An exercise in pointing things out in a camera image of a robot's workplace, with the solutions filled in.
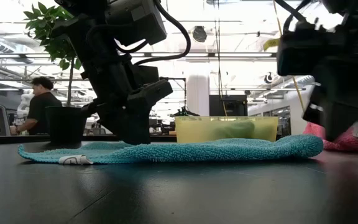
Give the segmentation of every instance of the dark hair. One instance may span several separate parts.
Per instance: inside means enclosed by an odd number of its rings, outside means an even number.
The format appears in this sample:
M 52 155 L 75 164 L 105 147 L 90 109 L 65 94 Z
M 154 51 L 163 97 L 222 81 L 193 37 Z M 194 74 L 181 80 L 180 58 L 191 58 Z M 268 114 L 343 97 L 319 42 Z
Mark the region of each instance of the dark hair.
M 53 89 L 53 83 L 47 77 L 33 78 L 31 84 L 42 85 L 44 88 L 47 88 L 48 90 Z

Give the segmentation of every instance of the teal towel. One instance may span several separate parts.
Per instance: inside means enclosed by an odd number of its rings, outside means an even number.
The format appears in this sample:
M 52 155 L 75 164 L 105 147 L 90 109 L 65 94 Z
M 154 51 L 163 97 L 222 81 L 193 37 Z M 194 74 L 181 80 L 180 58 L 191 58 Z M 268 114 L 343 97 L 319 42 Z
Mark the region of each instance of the teal towel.
M 258 139 L 221 139 L 193 144 L 149 144 L 94 142 L 79 149 L 56 149 L 40 153 L 18 148 L 19 155 L 37 162 L 58 163 L 63 156 L 85 155 L 97 164 L 131 162 L 251 161 L 317 156 L 323 141 L 312 135 L 281 138 L 276 142 Z

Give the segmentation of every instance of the translucent container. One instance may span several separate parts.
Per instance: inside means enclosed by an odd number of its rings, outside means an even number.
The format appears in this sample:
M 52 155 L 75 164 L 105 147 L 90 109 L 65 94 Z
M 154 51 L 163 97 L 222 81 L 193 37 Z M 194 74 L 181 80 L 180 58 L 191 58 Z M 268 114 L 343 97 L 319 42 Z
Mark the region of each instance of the translucent container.
M 206 142 L 226 138 L 264 139 L 274 142 L 278 117 L 178 116 L 178 143 Z

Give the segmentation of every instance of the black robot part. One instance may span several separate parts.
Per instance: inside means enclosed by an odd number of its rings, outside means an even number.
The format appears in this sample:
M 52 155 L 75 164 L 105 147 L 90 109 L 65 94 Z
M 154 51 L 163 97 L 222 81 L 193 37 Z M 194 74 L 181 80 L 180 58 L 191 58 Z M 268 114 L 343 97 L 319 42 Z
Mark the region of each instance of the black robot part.
M 164 40 L 167 35 L 159 13 L 163 10 L 160 2 L 56 2 L 75 17 L 57 24 L 52 34 L 70 40 L 85 70 L 81 76 L 89 80 L 97 95 L 97 99 L 84 106 L 84 114 L 98 113 L 99 122 L 129 144 L 150 143 L 150 110 L 171 94 L 172 88 L 168 81 L 159 80 L 156 67 L 134 65 L 129 54 L 120 54 L 116 41 L 128 46 L 144 40 L 128 53 L 140 50 L 145 43 Z
M 297 8 L 304 7 L 304 0 Z M 279 75 L 312 75 L 319 86 L 311 94 L 303 118 L 326 129 L 326 139 L 335 140 L 358 120 L 358 1 L 324 0 L 330 12 L 344 20 L 327 32 L 305 21 L 294 32 L 287 28 L 277 52 Z

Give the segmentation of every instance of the dark table surface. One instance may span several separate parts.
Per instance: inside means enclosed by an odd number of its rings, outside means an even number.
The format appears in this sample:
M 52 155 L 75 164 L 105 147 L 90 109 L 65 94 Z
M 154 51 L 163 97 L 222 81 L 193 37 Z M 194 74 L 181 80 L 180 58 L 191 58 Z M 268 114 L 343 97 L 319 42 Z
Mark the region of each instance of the dark table surface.
M 358 154 L 63 166 L 25 160 L 17 144 L 5 144 L 0 223 L 358 223 Z

